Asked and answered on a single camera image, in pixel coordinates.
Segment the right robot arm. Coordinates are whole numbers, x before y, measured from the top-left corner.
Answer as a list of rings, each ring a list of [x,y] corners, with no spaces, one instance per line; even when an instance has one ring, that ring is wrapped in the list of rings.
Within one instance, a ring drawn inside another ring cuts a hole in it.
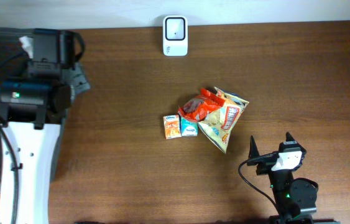
[[[238,167],[238,173],[246,184],[265,196],[274,205],[277,215],[269,217],[269,223],[336,223],[333,219],[313,219],[317,212],[316,200],[319,185],[306,178],[294,178],[293,172],[302,166],[306,150],[287,132],[285,141],[277,151],[261,155],[256,142],[250,137],[248,159]],[[273,197],[251,184],[241,172],[243,165],[255,166],[257,175],[267,175]]]

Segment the orange tissue pack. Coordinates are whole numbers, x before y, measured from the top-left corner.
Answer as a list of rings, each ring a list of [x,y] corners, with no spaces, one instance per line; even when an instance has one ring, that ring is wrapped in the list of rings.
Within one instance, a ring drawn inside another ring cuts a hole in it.
[[[180,138],[182,136],[179,115],[164,116],[163,125],[166,139]]]

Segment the red snack bag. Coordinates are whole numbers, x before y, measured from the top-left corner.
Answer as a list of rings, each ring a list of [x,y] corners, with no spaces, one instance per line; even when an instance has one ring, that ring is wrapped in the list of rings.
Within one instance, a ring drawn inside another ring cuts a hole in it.
[[[222,108],[225,100],[202,88],[200,94],[179,107],[178,114],[191,122],[204,120],[210,113]]]

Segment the yellow chips bag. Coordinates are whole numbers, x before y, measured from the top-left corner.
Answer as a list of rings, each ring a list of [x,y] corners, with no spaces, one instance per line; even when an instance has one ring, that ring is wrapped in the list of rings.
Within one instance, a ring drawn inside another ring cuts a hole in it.
[[[216,96],[224,100],[224,105],[208,114],[204,120],[199,121],[198,127],[225,154],[231,131],[249,102],[235,93],[218,87],[214,89],[216,90]]]

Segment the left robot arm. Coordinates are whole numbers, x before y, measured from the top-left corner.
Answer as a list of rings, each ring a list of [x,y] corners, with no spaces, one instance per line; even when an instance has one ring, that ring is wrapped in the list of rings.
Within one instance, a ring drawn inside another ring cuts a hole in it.
[[[70,107],[90,89],[77,32],[35,29],[20,39],[26,73],[0,85],[0,223],[47,223],[50,183]]]

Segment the teal tissue pack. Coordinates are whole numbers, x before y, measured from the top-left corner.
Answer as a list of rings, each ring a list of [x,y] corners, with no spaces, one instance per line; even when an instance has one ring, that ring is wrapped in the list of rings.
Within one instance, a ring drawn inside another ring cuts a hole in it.
[[[180,118],[182,137],[194,137],[198,135],[197,123],[191,122],[183,117]]]

